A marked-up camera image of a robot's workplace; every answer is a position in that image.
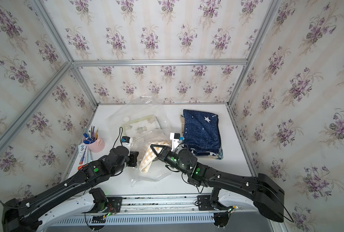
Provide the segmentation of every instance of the navy blue towel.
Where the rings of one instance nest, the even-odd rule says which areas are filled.
[[[184,118],[184,144],[195,151],[195,155],[222,154],[218,115],[184,109]]]

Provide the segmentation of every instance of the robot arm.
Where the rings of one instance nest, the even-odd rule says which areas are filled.
[[[138,152],[118,146],[109,155],[83,166],[66,181],[34,197],[18,202],[16,198],[3,205],[2,226],[4,232],[34,232],[62,220],[75,213],[92,210],[100,212],[107,207],[107,198],[100,189],[91,191],[71,201],[67,199],[95,187],[118,175],[125,166],[135,166]]]
[[[188,176],[188,183],[196,187],[213,187],[210,198],[212,206],[219,210],[228,208],[218,201],[220,189],[239,193],[253,201],[260,214],[276,222],[284,221],[284,190],[273,182],[267,175],[258,174],[258,177],[237,176],[224,173],[203,165],[188,149],[174,153],[168,146],[152,144],[151,149],[159,160],[165,162]],[[158,153],[155,147],[162,150]]]

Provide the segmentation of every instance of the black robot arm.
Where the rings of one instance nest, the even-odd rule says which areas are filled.
[[[42,224],[38,220],[42,215],[67,199],[95,187],[120,173],[125,166],[136,166],[138,152],[131,152],[118,146],[98,160],[84,165],[76,174],[58,185],[19,202],[16,198],[3,204],[2,226],[5,232],[36,231]],[[94,208],[104,209],[107,199],[101,189],[92,189],[90,193],[98,204]]]
[[[248,197],[258,208],[260,214],[276,221],[284,221],[284,190],[265,174],[258,177],[237,176],[213,169],[198,162],[198,159],[188,150],[182,149],[179,153],[171,151],[168,146],[152,144],[151,149],[158,159],[172,168],[188,176],[188,183],[196,187],[213,187],[211,194],[212,206],[217,209],[227,209],[218,202],[218,192],[226,189]],[[155,147],[162,148],[157,152]]]

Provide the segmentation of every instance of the pink pen holder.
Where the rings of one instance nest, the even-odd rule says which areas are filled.
[[[90,144],[86,144],[86,146],[94,153],[98,153],[100,151],[102,151],[105,147],[105,143],[104,141],[100,138],[100,136],[97,136],[97,139],[95,142],[90,143]]]

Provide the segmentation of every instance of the yellow checkered towel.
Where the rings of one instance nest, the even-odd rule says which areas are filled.
[[[164,145],[164,146],[169,146],[171,147],[171,144],[170,142],[166,142],[166,141],[162,141],[162,142],[151,142],[151,143],[148,143],[146,146],[145,146],[145,155],[144,157],[142,158],[142,161],[141,161],[141,164],[140,164],[140,171],[142,173],[147,173],[149,171],[149,168],[151,166],[151,163],[153,161],[153,159],[156,158],[156,154],[154,154],[153,150],[151,150],[150,148],[150,145],[151,144],[157,144],[157,145]],[[155,150],[156,152],[160,152],[162,150],[162,148],[160,147],[155,147]]]

